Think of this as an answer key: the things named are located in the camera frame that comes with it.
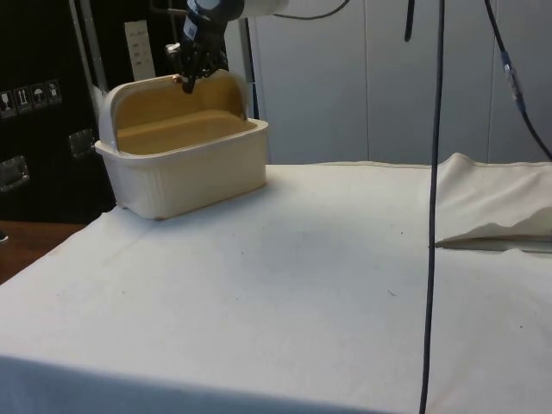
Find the black cable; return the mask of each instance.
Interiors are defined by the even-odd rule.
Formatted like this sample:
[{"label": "black cable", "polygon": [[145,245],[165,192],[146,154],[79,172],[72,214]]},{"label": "black cable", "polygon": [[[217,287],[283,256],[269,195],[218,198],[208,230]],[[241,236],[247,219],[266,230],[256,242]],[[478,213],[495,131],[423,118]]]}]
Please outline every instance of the black cable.
[{"label": "black cable", "polygon": [[506,51],[506,48],[504,46],[504,42],[502,41],[502,35],[500,34],[499,25],[497,24],[497,19],[494,18],[494,13],[492,12],[492,5],[490,0],[485,0],[485,7],[486,7],[486,13],[489,15],[489,20],[491,21],[494,37],[496,37],[497,39],[500,52],[503,53]]},{"label": "black cable", "polygon": [[303,17],[303,16],[289,16],[289,15],[279,15],[279,14],[275,14],[273,16],[279,17],[281,19],[292,19],[292,20],[303,20],[303,21],[320,20],[320,19],[325,19],[326,17],[330,17],[330,16],[333,16],[333,15],[339,13],[340,11],[345,9],[345,7],[347,7],[347,5],[349,3],[351,3],[351,0],[343,0],[343,3],[341,3],[335,9],[333,9],[330,12],[325,13],[323,15],[319,15],[319,16],[305,16],[305,17]]},{"label": "black cable", "polygon": [[149,0],[149,10],[152,13],[155,13],[157,15],[170,15],[170,16],[187,16],[188,12],[184,9],[162,9],[160,7],[156,7],[154,4],[154,0]]},{"label": "black cable", "polygon": [[510,83],[510,87],[512,89],[514,98],[516,100],[517,108],[519,109],[519,112],[521,112],[521,116],[524,119],[525,125],[527,126],[527,129],[530,131],[531,136],[535,140],[536,144],[542,149],[542,151],[548,157],[548,159],[552,161],[552,153],[546,147],[546,144],[543,142],[539,134],[536,132],[536,129],[535,127],[533,127],[533,123],[529,118],[529,114],[527,113],[527,106],[525,104],[524,94],[521,90],[521,85],[519,84],[516,70],[513,64],[511,63],[510,56],[508,52],[506,52],[504,42],[502,41],[502,35],[500,34],[500,29],[499,29],[499,25],[497,24],[497,19],[495,18],[494,13],[492,12],[491,1],[485,0],[485,6],[486,6],[486,12],[489,15],[489,20],[491,21],[494,37],[496,38],[497,44],[499,45],[500,55],[502,58],[502,62],[504,64],[505,73],[508,78],[508,82]]},{"label": "black cable", "polygon": [[433,148],[431,154],[431,190],[430,190],[430,257],[428,270],[428,292],[425,310],[425,336],[423,339],[423,376],[420,414],[425,414],[430,385],[431,327],[433,322],[433,292],[435,287],[436,256],[436,207],[437,176],[439,166],[439,139],[441,137],[442,78],[444,72],[445,40],[445,0],[439,0],[439,39],[437,43],[437,87],[435,99],[435,117],[433,120]]},{"label": "black cable", "polygon": [[524,111],[521,113],[521,116],[522,118],[524,119],[525,121],[525,125],[527,125],[527,129],[529,130],[529,132],[531,132],[531,135],[533,136],[533,138],[535,139],[537,145],[542,149],[542,151],[546,154],[546,156],[548,157],[548,159],[550,161],[552,161],[552,153],[550,152],[550,150],[548,149],[548,147],[546,146],[546,144],[543,142],[543,140],[541,139],[541,137],[539,136],[539,134],[536,132],[535,130],[535,127],[533,127],[533,123],[531,122],[531,120],[529,119],[529,115],[527,114],[527,111]]},{"label": "black cable", "polygon": [[414,26],[415,7],[416,7],[416,0],[408,0],[408,11],[406,12],[405,41],[410,41],[412,37],[412,26]]}]

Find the white panel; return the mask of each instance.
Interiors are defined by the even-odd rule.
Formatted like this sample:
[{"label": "white panel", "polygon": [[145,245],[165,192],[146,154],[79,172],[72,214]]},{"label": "white panel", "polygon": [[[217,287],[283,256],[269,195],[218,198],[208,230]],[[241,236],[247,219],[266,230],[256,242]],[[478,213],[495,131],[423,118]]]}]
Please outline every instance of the white panel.
[{"label": "white panel", "polygon": [[154,58],[147,32],[147,22],[124,23],[124,30],[129,44],[130,63],[135,80],[155,78]]},{"label": "white panel", "polygon": [[[341,0],[291,2],[286,14],[312,16]],[[271,125],[273,163],[367,158],[365,9],[353,0],[314,22],[260,17],[252,24],[260,113]]]},{"label": "white panel", "polygon": [[[521,79],[529,116],[540,136],[552,147],[552,2],[499,0],[498,19],[506,48]],[[490,161],[546,160],[511,98],[498,53],[491,131]]]},{"label": "white panel", "polygon": [[[367,1],[368,115],[372,160],[428,163],[436,88],[437,6],[417,0],[404,42],[407,2]],[[486,160],[492,31],[482,0],[447,1],[441,159]]]}]

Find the table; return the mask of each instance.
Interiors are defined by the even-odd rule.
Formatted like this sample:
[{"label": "table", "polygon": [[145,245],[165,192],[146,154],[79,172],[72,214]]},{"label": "table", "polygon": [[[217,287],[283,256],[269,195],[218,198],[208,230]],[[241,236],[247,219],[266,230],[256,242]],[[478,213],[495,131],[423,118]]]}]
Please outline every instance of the table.
[{"label": "table", "polygon": [[84,227],[81,224],[0,221],[0,230],[9,237],[0,243],[0,285]]},{"label": "table", "polygon": [[[268,178],[166,222],[115,209],[4,284],[0,411],[415,412],[429,171]],[[549,412],[551,264],[438,252],[430,412]]]}]

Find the black cabinet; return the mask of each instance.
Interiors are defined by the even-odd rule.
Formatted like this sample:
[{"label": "black cabinet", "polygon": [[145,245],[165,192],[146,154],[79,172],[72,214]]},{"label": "black cabinet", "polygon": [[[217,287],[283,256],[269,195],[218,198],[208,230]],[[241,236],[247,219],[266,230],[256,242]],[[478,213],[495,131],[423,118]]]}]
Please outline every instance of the black cabinet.
[{"label": "black cabinet", "polygon": [[68,2],[2,0],[0,54],[0,220],[88,223],[113,208],[101,158],[69,142],[97,126]]}]

